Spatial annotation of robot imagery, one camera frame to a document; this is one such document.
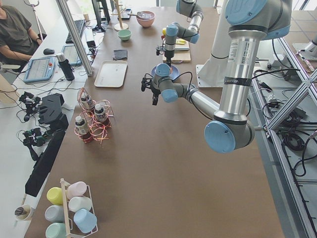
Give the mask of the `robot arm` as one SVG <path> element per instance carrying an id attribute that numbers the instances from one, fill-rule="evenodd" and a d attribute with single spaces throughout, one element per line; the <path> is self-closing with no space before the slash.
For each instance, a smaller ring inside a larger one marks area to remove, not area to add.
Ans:
<path id="1" fill-rule="evenodd" d="M 181 38 L 190 43 L 197 43 L 199 39 L 199 26 L 204 18 L 202 8 L 196 0 L 178 0 L 176 11 L 186 17 L 191 18 L 189 26 L 183 27 L 177 22 L 173 22 L 166 27 L 165 45 L 157 47 L 157 55 L 164 52 L 166 64 L 171 66 L 171 59 L 174 57 L 176 39 Z"/>
<path id="2" fill-rule="evenodd" d="M 209 147 L 218 153 L 229 153 L 249 145 L 254 139 L 254 128 L 248 121 L 245 106 L 259 43 L 284 37 L 289 33 L 292 12 L 290 0 L 226 0 L 214 39 L 213 51 L 201 73 L 212 76 L 219 72 L 224 77 L 219 103 L 203 94 L 193 84 L 177 83 L 170 76 L 171 58 L 177 38 L 190 43 L 199 39 L 203 20 L 202 8 L 194 0 L 177 2 L 178 13 L 191 19 L 186 28 L 174 22 L 167 26 L 164 52 L 165 63 L 156 66 L 151 78 L 143 78 L 141 89 L 150 89 L 153 104 L 162 97 L 167 103 L 185 98 L 210 119 L 204 131 Z M 226 66 L 212 66 L 215 58 L 226 60 Z"/>

